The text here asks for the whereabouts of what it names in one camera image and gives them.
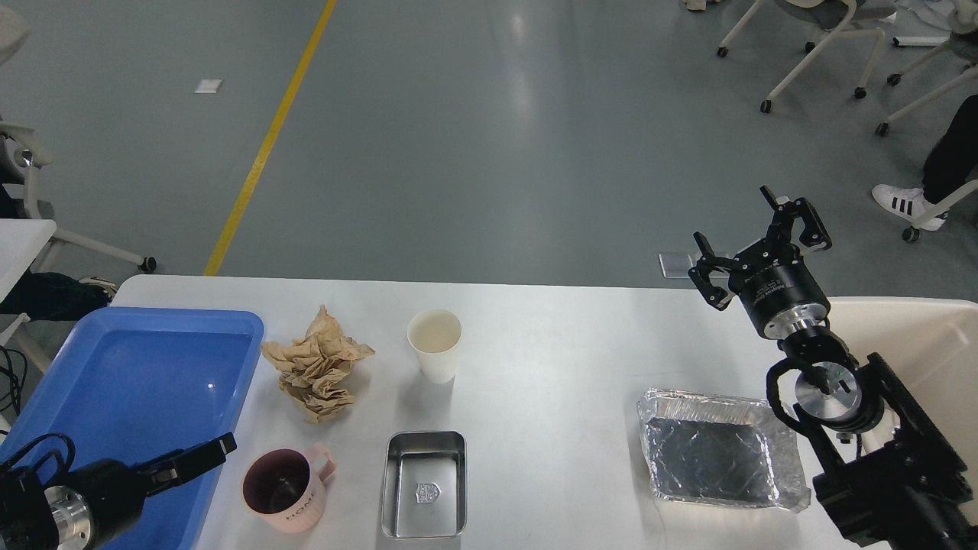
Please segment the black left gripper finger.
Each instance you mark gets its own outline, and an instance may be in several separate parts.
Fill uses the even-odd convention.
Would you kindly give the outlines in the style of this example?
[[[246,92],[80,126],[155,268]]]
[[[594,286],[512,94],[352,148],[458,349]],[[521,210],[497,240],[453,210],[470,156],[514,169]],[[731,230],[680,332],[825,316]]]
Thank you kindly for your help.
[[[160,492],[191,483],[223,465],[237,447],[233,432],[226,432],[211,441],[176,449],[142,463],[144,495],[155,497]]]

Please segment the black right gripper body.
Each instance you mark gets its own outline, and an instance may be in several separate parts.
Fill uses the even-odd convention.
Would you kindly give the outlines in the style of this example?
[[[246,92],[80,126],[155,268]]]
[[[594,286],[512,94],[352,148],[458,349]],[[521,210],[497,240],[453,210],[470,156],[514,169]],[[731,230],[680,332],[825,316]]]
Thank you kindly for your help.
[[[801,258],[758,266],[733,276],[733,292],[756,333],[765,340],[789,335],[827,320],[831,304]]]

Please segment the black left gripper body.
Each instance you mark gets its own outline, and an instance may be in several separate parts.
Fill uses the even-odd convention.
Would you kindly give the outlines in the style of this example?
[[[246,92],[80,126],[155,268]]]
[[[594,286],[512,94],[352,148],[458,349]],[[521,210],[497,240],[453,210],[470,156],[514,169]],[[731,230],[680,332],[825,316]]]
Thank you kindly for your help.
[[[149,483],[133,467],[102,459],[44,488],[56,549],[98,549],[136,525]]]

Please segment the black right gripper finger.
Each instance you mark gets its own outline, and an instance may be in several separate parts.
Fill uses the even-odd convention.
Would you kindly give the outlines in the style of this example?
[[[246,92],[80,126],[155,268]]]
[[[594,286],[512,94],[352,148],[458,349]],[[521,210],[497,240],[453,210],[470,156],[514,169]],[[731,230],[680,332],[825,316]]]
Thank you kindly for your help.
[[[771,223],[760,240],[761,264],[803,264],[808,254],[834,246],[807,199],[779,199],[768,186],[760,187],[760,192],[772,209]]]
[[[738,263],[733,258],[716,255],[705,234],[695,232],[694,240],[699,250],[699,258],[688,269],[688,277],[694,282],[695,288],[709,306],[724,311],[731,301],[730,290],[713,284],[711,275],[713,273],[730,275],[737,272]]]

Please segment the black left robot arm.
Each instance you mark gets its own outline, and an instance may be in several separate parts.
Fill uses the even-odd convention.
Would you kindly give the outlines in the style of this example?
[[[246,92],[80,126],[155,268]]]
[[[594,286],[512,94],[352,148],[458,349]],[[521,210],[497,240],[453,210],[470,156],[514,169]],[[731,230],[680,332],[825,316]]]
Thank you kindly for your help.
[[[238,448],[230,432],[136,465],[102,459],[71,470],[69,435],[39,435],[2,462],[6,549],[98,549],[132,529],[144,502],[223,465]]]

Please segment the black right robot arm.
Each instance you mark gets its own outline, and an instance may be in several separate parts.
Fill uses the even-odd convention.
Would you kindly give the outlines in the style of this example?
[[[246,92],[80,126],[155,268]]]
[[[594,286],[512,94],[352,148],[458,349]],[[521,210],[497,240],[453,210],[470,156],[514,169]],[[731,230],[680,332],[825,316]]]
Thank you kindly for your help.
[[[866,547],[974,549],[967,464],[879,353],[860,362],[831,331],[831,303],[804,261],[831,237],[807,199],[760,192],[767,232],[732,257],[695,232],[688,277],[709,306],[737,297],[756,333],[785,357],[769,367],[773,415],[803,435],[821,464],[818,503],[846,539]]]

